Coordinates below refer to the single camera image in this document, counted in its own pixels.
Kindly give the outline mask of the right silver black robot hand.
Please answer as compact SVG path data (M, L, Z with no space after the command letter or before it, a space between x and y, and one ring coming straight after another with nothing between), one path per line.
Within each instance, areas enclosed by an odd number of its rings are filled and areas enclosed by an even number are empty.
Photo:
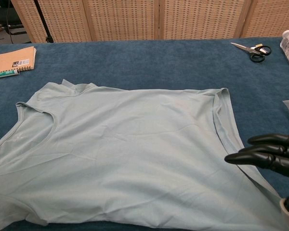
M227 155L234 165L252 165L289 177L289 135L265 134L248 139L250 147Z

